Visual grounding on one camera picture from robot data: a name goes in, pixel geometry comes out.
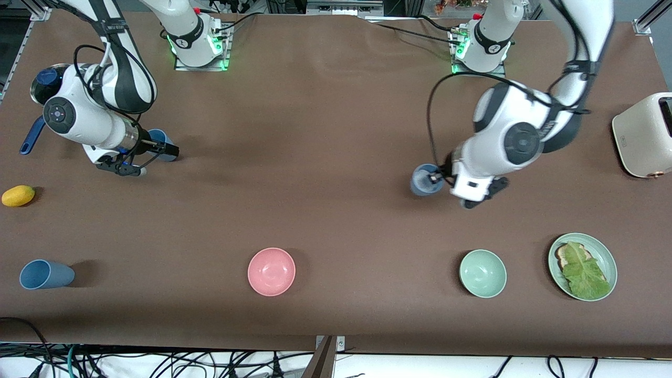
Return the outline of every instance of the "toaster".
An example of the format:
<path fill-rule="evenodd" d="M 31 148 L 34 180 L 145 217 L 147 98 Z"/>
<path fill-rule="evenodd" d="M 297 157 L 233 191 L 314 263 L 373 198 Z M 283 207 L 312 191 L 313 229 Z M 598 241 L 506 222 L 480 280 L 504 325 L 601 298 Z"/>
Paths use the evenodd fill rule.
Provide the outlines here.
<path fill-rule="evenodd" d="M 653 94 L 618 114 L 612 130 L 629 174 L 656 178 L 672 171 L 672 92 Z"/>

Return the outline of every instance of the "plate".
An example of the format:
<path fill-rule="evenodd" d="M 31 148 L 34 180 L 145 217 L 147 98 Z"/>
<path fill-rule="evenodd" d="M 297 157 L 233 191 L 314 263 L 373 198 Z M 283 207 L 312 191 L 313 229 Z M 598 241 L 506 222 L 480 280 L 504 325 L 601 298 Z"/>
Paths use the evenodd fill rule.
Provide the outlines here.
<path fill-rule="evenodd" d="M 604 274 L 604 277 L 607 279 L 607 282 L 609 283 L 609 286 L 611 288 L 609 292 L 605 294 L 602 298 L 598 299 L 579 298 L 576 295 L 572 294 L 572 292 L 569 290 L 569 282 L 567 282 L 567 279 L 562 275 L 562 270 L 560 269 L 560 264 L 558 263 L 558 258 L 555 256 L 555 252 L 563 244 L 567 244 L 570 241 L 575 241 L 577 243 L 583 244 L 586 247 L 586 250 L 590 252 L 590 254 L 593 256 L 593 258 L 597 260 L 597 265 L 602 270 L 602 273 Z M 550 251 L 548 252 L 548 269 L 550 270 L 551 277 L 553 277 L 553 280 L 555 281 L 556 284 L 558 284 L 558 286 L 560 287 L 560 289 L 562 289 L 562 291 L 566 292 L 567 295 L 569 295 L 572 298 L 576 298 L 580 301 L 586 301 L 586 302 L 595 302 L 601 299 L 605 299 L 609 294 L 612 293 L 612 291 L 614 291 L 614 287 L 616 287 L 616 279 L 618 278 L 618 271 L 616 270 L 616 261 L 614 261 L 612 253 L 609 252 L 609 250 L 599 240 L 584 233 L 566 233 L 560 236 L 558 239 L 556 239 L 553 242 L 553 245 L 550 246 Z"/>

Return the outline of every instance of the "blue plastic cup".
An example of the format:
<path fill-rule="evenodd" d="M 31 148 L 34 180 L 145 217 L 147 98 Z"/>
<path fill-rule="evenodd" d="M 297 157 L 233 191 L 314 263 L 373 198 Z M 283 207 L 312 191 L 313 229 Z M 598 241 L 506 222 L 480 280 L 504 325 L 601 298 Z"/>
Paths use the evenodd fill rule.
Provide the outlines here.
<path fill-rule="evenodd" d="M 429 175 L 439 171 L 434 164 L 423 164 L 415 168 L 411 176 L 411 192 L 416 196 L 429 196 L 441 190 L 444 187 L 444 180 L 441 179 L 434 183 L 429 179 Z"/>
<path fill-rule="evenodd" d="M 169 145 L 173 144 L 173 141 L 170 140 L 170 138 L 166 135 L 165 131 L 161 130 L 160 128 L 153 128 L 151 130 L 147 130 L 147 132 L 149 133 L 149 136 L 152 137 L 152 140 L 155 142 L 164 142 L 168 143 Z M 153 152 L 150 152 L 149 154 L 152 156 L 156 155 Z M 163 161 L 173 161 L 177 159 L 177 156 L 161 154 L 157 159 L 161 159 Z"/>
<path fill-rule="evenodd" d="M 67 265 L 47 260 L 33 260 L 21 269 L 19 282 L 24 289 L 54 289 L 68 286 L 75 271 Z"/>

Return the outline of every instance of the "light green bowl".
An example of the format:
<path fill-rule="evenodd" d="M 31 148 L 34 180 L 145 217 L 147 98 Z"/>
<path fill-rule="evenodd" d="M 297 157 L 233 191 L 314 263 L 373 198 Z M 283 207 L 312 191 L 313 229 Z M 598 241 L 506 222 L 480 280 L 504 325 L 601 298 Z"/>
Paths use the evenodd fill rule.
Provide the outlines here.
<path fill-rule="evenodd" d="M 474 250 L 460 263 L 460 281 L 473 295 L 492 298 L 504 290 L 506 268 L 496 254 L 486 250 Z"/>
<path fill-rule="evenodd" d="M 586 250 L 593 255 L 593 258 L 597 260 L 597 265 L 604 273 L 604 277 L 609 283 L 610 290 L 603 297 L 598 299 L 584 299 L 579 298 L 576 295 L 572 294 L 569 290 L 569 282 L 562 275 L 562 270 L 560 269 L 560 264 L 558 258 L 555 256 L 555 253 L 558 251 L 558 248 L 562 247 L 563 244 L 567 244 L 570 241 L 575 241 L 581 243 L 586 247 Z M 580 301 L 586 302 L 595 302 L 601 299 L 605 299 L 609 294 L 614 291 L 616 287 L 616 280 L 618 278 L 618 271 L 616 270 L 616 262 L 612 253 L 602 244 L 599 240 L 595 239 L 590 235 L 584 233 L 566 233 L 563 236 L 560 236 L 553 242 L 553 245 L 550 246 L 550 251 L 548 252 L 548 269 L 550 270 L 550 275 L 553 277 L 553 280 L 556 284 L 566 292 L 572 298 L 576 298 Z"/>

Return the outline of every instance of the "white floor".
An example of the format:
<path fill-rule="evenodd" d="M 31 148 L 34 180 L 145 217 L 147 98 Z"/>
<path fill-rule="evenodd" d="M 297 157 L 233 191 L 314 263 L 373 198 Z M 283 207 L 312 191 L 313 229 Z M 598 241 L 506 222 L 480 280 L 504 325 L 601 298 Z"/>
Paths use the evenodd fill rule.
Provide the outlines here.
<path fill-rule="evenodd" d="M 292 354 L 283 352 L 279 355 Z M 217 363 L 227 363 L 229 353 L 216 353 Z M 273 358 L 271 352 L 258 352 L 250 356 L 245 363 L 266 363 Z M 164 357 L 144 356 L 138 358 L 109 357 L 102 360 L 99 367 L 107 378 L 147 378 Z M 310 355 L 287 358 L 280 362 L 283 371 L 303 369 L 307 366 Z M 341 354 L 337 356 L 333 378 L 489 378 L 499 369 L 505 357 L 477 356 L 407 356 L 407 355 L 371 355 Z M 209 357 L 201 361 L 210 363 Z M 38 361 L 9 357 L 0 358 L 1 378 L 27 377 L 39 364 Z M 593 360 L 590 358 L 562 358 L 567 378 L 588 377 Z M 237 369 L 237 375 L 243 378 L 252 368 Z M 270 368 L 259 370 L 252 377 L 262 378 Z M 57 371 L 58 378 L 68 378 L 67 374 Z M 187 369 L 182 378 L 211 378 L 215 371 L 208 368 Z M 51 377 L 51 369 L 42 368 L 41 378 Z M 162 378 L 171 376 L 170 370 Z M 548 377 L 553 375 L 546 367 L 546 359 L 542 357 L 514 357 L 507 365 L 500 378 Z M 624 359 L 600 359 L 594 378 L 670 378 L 672 377 L 671 361 L 645 361 Z"/>

